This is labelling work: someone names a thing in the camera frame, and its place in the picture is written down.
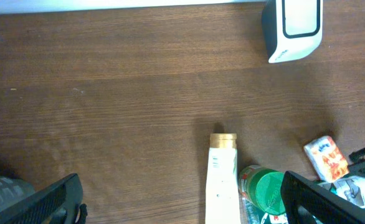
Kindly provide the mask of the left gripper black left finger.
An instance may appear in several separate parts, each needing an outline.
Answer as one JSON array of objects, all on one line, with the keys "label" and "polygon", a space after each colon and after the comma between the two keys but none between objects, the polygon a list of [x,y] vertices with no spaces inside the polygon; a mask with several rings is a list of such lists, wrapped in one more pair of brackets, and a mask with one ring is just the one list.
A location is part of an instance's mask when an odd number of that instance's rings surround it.
[{"label": "left gripper black left finger", "polygon": [[85,224],[87,205],[77,174],[69,174],[0,212],[0,224]]}]

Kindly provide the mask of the green lid small jar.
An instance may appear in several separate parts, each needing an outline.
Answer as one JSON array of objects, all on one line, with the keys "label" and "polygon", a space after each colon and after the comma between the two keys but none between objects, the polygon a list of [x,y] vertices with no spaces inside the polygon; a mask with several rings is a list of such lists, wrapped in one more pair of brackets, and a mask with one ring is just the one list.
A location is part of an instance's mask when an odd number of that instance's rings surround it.
[{"label": "green lid small jar", "polygon": [[239,192],[250,203],[270,215],[285,213],[280,189],[284,174],[258,165],[244,168],[238,176]]}]

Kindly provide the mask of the orange small tissue pack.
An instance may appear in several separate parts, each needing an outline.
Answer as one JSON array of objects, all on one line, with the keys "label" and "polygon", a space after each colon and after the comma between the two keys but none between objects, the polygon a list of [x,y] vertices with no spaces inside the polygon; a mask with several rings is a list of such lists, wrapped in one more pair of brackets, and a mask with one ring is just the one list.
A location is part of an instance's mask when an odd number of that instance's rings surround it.
[{"label": "orange small tissue pack", "polygon": [[348,162],[331,136],[315,139],[303,150],[321,180],[333,183],[349,174]]}]

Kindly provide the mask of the green white wipes packet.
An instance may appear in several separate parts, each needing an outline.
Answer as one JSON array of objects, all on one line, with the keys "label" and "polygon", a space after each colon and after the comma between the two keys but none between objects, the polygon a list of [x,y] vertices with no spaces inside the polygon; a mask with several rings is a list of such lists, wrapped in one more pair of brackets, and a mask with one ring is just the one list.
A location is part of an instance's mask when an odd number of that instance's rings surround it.
[{"label": "green white wipes packet", "polygon": [[[365,178],[352,175],[334,183],[318,182],[320,187],[331,193],[365,209]],[[287,215],[270,215],[257,208],[254,204],[242,197],[245,216],[248,223],[287,223]]]}]

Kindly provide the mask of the white printed tube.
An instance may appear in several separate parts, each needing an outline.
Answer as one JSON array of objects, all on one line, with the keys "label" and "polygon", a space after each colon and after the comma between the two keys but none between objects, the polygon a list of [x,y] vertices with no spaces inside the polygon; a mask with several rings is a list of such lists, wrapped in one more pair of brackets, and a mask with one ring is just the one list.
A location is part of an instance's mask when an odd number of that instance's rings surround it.
[{"label": "white printed tube", "polygon": [[210,135],[206,178],[206,224],[240,223],[237,135]]}]

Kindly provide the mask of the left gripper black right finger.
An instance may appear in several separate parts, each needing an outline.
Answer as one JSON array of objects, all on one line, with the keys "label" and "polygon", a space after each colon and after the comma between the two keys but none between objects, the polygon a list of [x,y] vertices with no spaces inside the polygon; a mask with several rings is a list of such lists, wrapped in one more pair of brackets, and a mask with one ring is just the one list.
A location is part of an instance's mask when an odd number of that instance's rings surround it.
[{"label": "left gripper black right finger", "polygon": [[365,224],[365,209],[353,205],[295,172],[285,172],[280,193],[289,224]]}]

